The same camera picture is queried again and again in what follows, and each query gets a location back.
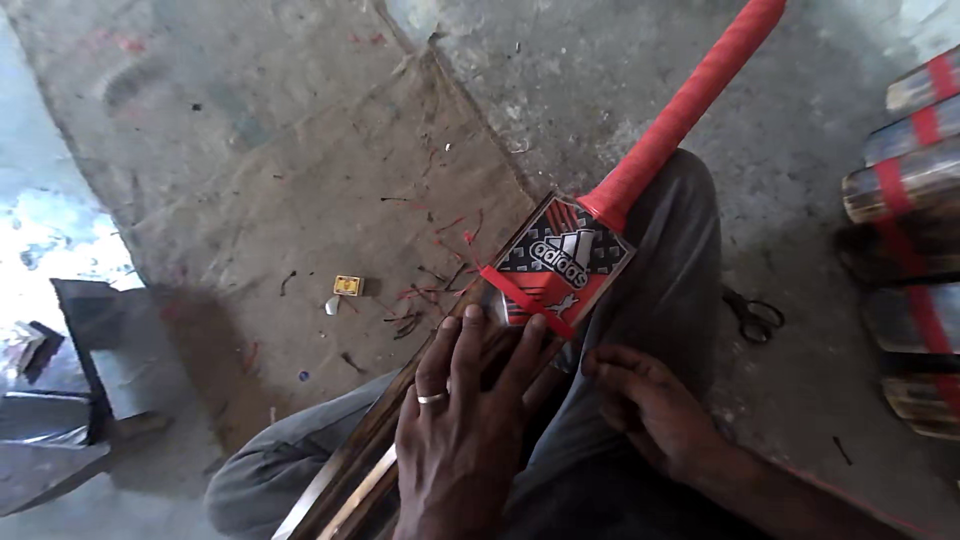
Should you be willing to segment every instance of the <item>red tape strip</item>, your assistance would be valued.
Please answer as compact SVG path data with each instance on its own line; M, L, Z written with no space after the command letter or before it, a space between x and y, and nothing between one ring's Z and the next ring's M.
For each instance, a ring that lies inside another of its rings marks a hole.
M910 122L913 123L913 133L917 136L917 141L922 145L940 142L940 121L934 108L926 107L914 112L910 115Z
M953 65L947 54L949 53L944 53L926 64L937 101L945 100L960 92L960 87L953 80Z
M903 277L912 278L926 275L926 259L917 254L913 242L897 225L893 216L883 216L874 222L874 227L883 238L890 255L900 264Z
M880 182L880 195L883 197L883 203L893 215L905 214L913 209L910 203L910 197L903 188L902 176L900 175L900 160L890 158L874 165L876 177Z
M960 376L939 375L934 384L937 386L937 393L953 412L953 416L960 419Z
M503 294L507 295L507 298L516 302L516 304L527 313L541 313L545 316L547 326L558 336L567 341L573 339L573 328L565 323L564 319L561 319L553 311L531 298L530 295L516 286L516 283L511 282L506 276L497 272L496 268L489 265L484 266L483 270L480 271L480 276L490 282L494 287L500 289Z
M940 324L930 289L926 285L909 285L906 287L906 294L910 303L910 314L924 339L926 349L934 355L952 355L953 349L943 325Z

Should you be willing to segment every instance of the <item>red rubber grip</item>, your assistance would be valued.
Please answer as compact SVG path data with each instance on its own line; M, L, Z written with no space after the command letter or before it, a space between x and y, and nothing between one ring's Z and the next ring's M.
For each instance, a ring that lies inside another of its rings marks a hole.
M786 0L750 0L640 141L600 185L577 199L590 215L623 233L636 198L777 26L785 6Z

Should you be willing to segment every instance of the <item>knee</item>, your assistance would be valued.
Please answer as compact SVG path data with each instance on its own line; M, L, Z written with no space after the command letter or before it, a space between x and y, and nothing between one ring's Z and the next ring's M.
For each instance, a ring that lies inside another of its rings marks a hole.
M706 190L711 196L714 192L713 176L707 165L696 154L683 148L673 153L658 176L670 178L671 182L695 188L698 192Z

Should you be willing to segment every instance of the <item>leg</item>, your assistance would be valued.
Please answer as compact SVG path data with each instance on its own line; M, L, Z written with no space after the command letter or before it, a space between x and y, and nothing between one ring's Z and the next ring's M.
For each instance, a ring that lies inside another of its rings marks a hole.
M649 353L702 398L720 299L720 225L706 166L678 151L636 201L624 235L636 255L594 310L583 350L618 343ZM592 381L577 370L516 491L624 441L600 416Z
M395 375L302 410L251 439L207 487L204 505L214 528L231 538L270 538Z

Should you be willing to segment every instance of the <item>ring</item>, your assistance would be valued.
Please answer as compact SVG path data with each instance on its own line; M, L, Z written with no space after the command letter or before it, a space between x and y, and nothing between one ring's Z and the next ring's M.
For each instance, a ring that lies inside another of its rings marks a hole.
M446 392L442 392L435 396L417 396L417 401L420 402L421 405L427 405L445 399L448 395Z

